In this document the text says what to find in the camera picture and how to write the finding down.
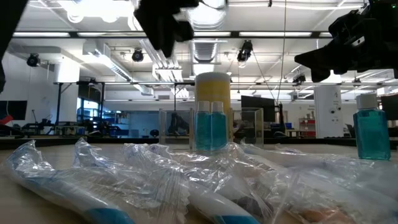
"white bottle cap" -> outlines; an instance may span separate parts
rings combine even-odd
[[[357,109],[377,108],[377,95],[375,93],[362,94],[356,97]]]
[[[210,112],[210,102],[198,101],[198,112]]]
[[[215,101],[211,103],[211,112],[223,112],[223,102]]]

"table surface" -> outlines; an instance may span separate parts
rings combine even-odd
[[[95,144],[103,148],[103,155],[117,159],[118,153],[115,153],[122,147],[122,144]],[[334,153],[345,154],[347,156],[356,156],[355,147],[331,146],[331,145],[276,145],[277,147],[290,147],[310,153]],[[176,149],[183,149],[186,146],[175,145]],[[275,145],[265,145],[265,149],[275,149]],[[71,167],[74,156],[74,145],[40,147],[45,159],[53,165],[55,169],[67,169]],[[0,151],[0,161],[3,161],[12,150]],[[392,160],[396,161],[398,155],[392,153]],[[35,193],[12,182],[1,170],[0,173],[0,217],[2,224],[8,223],[86,223],[81,216],[67,209],[56,206]],[[295,223],[293,220],[279,220],[279,223]],[[209,223],[199,214],[189,213],[187,215],[188,224]]]

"plastic bottle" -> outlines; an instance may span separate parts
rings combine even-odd
[[[377,108],[376,94],[357,96],[356,105],[358,112],[354,114],[354,127],[359,158],[390,159],[386,114]]]
[[[211,116],[209,101],[198,101],[198,109],[195,116],[195,149],[211,149]]]
[[[227,143],[223,102],[212,102],[211,112],[211,150],[219,150]]]

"spotlight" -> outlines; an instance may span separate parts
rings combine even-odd
[[[30,57],[27,59],[26,64],[30,67],[38,67],[40,66],[39,54],[30,54]]]
[[[293,79],[293,83],[302,83],[302,82],[305,82],[305,75],[304,74],[297,75]]]
[[[144,59],[144,55],[142,54],[142,49],[134,49],[134,53],[132,54],[131,58],[135,62],[141,62]]]
[[[238,53],[237,60],[239,62],[247,61],[251,56],[252,50],[253,50],[253,44],[251,43],[251,40],[245,40],[241,50]]]

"blue stripe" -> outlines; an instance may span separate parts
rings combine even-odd
[[[113,208],[93,208],[85,212],[97,224],[134,224],[129,215]]]
[[[215,217],[219,224],[260,224],[255,218],[241,215],[223,215]]]

